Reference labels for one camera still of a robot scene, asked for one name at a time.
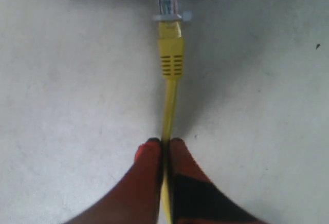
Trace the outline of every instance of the yellow ethernet cable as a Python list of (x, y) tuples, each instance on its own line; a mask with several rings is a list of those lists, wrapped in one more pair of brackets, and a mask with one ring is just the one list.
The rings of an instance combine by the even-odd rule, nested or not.
[(169, 175), (169, 140), (171, 139), (175, 114), (178, 80), (183, 72), (184, 39), (181, 35), (181, 21), (178, 14), (178, 0), (159, 0), (159, 53), (161, 58), (162, 75), (166, 80), (166, 101), (163, 113), (162, 136), (163, 143), (163, 182), (161, 200), (164, 213), (169, 224), (172, 224), (170, 205), (170, 175)]

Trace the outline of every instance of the white floor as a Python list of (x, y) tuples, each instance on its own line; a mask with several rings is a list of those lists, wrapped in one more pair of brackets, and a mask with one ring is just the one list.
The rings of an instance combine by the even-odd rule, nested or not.
[[(175, 135), (251, 213), (328, 223), (329, 0), (184, 2)], [(73, 217), (159, 136), (155, 13), (154, 0), (0, 0), (0, 223)]]

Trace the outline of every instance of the ethernet cable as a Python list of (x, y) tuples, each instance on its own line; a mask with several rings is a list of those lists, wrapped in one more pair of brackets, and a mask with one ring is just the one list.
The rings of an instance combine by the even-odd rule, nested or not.
[(191, 18), (190, 13), (179, 14), (179, 0), (158, 0), (159, 15), (154, 20), (159, 21), (159, 53), (161, 58), (162, 75), (166, 80), (166, 101), (163, 113), (162, 136), (163, 143), (163, 182), (161, 200), (164, 213), (169, 224), (172, 223), (170, 206), (170, 175), (169, 165), (169, 140), (171, 138), (175, 114), (178, 81), (183, 73), (184, 63), (184, 38), (181, 33), (182, 21)]

